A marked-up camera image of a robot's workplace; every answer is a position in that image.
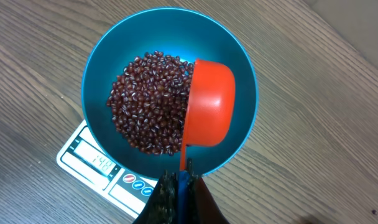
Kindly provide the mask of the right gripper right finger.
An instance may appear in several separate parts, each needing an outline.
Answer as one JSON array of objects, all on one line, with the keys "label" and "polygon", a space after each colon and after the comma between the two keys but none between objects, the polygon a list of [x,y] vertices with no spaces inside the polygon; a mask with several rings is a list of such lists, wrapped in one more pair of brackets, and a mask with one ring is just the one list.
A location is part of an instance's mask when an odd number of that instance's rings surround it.
[{"label": "right gripper right finger", "polygon": [[211,192],[200,175],[195,175],[191,159],[187,160],[190,174],[188,186],[187,223],[191,224],[229,224],[221,213]]}]

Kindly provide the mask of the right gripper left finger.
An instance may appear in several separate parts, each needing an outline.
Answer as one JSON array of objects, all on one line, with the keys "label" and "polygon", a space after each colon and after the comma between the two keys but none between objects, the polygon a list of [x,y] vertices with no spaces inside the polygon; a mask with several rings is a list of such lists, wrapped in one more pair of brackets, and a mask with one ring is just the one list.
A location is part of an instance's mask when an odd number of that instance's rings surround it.
[{"label": "right gripper left finger", "polygon": [[133,224],[175,224],[177,222],[177,185],[176,173],[165,171]]}]

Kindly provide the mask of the red measuring scoop blue handle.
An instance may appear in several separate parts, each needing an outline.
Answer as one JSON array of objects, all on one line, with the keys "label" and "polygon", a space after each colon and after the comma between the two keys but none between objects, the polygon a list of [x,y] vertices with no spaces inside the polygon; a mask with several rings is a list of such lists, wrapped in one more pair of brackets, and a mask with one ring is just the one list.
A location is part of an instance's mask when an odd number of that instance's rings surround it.
[{"label": "red measuring scoop blue handle", "polygon": [[177,190],[177,222],[187,223],[188,145],[215,146],[227,135],[233,115],[235,81],[232,71],[217,62],[197,59],[183,128]]}]

